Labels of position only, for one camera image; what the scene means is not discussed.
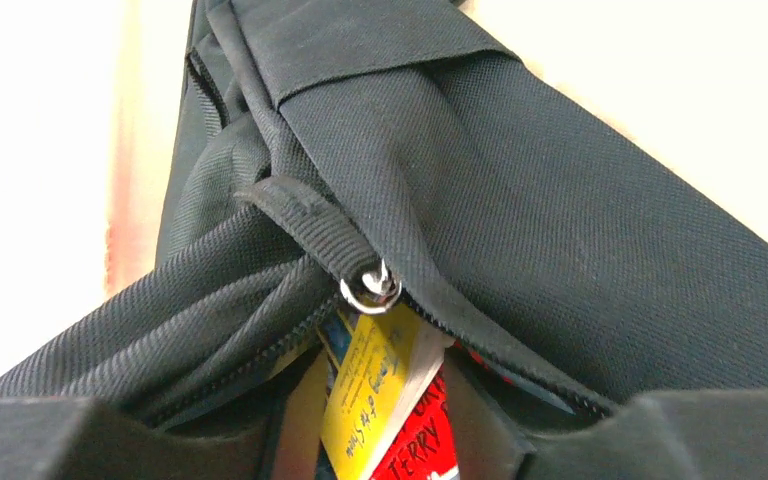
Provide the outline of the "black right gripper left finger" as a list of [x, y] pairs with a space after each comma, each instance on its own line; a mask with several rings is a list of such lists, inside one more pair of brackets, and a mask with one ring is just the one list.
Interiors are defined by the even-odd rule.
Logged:
[[157, 431], [96, 400], [0, 399], [0, 479], [260, 479], [282, 404]]

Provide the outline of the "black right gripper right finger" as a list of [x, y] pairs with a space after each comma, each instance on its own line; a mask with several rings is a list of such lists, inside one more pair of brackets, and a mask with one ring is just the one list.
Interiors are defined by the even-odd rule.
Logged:
[[465, 479], [768, 479], [768, 390], [648, 393], [594, 422], [458, 351], [443, 376]]

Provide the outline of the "red comic book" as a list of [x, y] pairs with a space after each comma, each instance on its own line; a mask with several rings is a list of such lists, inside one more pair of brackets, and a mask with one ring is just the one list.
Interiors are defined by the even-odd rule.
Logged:
[[370, 475], [372, 479], [459, 479], [444, 369], [430, 385]]

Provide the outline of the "yellow picture book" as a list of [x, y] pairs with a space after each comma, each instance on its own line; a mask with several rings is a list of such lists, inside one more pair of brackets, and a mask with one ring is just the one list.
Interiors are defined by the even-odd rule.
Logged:
[[336, 478], [371, 479], [437, 376], [447, 337], [404, 304], [339, 313], [318, 336], [328, 359], [324, 455]]

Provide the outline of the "black student backpack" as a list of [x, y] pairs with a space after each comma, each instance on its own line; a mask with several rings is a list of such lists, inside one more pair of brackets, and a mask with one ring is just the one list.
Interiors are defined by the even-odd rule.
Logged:
[[768, 390], [768, 245], [447, 1], [197, 1], [155, 269], [0, 377], [189, 435], [281, 407], [338, 284], [586, 417]]

